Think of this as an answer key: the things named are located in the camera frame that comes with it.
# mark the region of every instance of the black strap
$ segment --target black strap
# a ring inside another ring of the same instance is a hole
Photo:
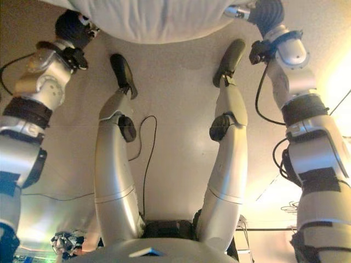
[[[75,73],[78,69],[86,70],[88,62],[84,58],[84,52],[80,48],[67,47],[64,50],[59,49],[55,44],[47,41],[39,41],[37,49],[46,48],[55,51]]]

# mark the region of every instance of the black joint band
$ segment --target black joint band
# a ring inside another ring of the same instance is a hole
[[[227,115],[218,116],[210,127],[210,137],[213,141],[221,141],[230,126],[230,119]]]
[[[48,107],[33,100],[13,98],[4,110],[5,116],[24,119],[45,129],[53,113]]]
[[[13,262],[14,253],[20,244],[12,227],[0,223],[0,229],[2,235],[0,236],[0,261],[1,262]]]
[[[276,48],[280,43],[285,42],[289,39],[301,39],[302,38],[302,31],[289,31],[281,36],[279,36],[275,41],[272,42],[272,46]]]
[[[137,131],[134,127],[132,119],[122,115],[118,119],[118,126],[126,142],[131,142],[135,140],[135,138],[137,137]]]
[[[0,171],[0,193],[8,196],[13,196],[19,177],[20,174],[14,174],[8,171]]]
[[[314,192],[341,192],[340,181],[332,167],[310,170],[299,174],[299,177],[303,181],[302,196]]]
[[[318,115],[328,115],[320,97],[315,94],[299,96],[285,105],[281,112],[287,126]]]
[[[45,150],[40,149],[34,166],[31,172],[29,173],[27,180],[23,184],[23,189],[35,184],[39,180],[42,170],[44,168],[47,155],[48,153]]]

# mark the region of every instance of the wall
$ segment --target wall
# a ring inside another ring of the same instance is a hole
[[[292,231],[248,231],[253,259],[256,263],[296,263],[290,245]],[[243,231],[235,232],[236,248],[247,249]],[[239,254],[240,263],[251,263],[249,254]]]

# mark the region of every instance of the white cushion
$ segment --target white cushion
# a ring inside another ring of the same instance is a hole
[[[111,36],[160,44],[207,36],[233,21],[231,4],[250,0],[42,0],[79,11]]]

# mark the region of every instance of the black foot sole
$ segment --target black foot sole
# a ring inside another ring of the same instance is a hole
[[[245,42],[242,39],[236,39],[230,44],[222,57],[216,74],[213,77],[213,85],[219,88],[219,82],[222,75],[233,76],[241,57],[244,54],[244,50]]]
[[[113,54],[110,57],[111,67],[116,75],[118,86],[121,89],[131,89],[132,96],[134,99],[138,95],[138,91],[135,88],[132,71],[127,63],[127,60],[120,54]]]

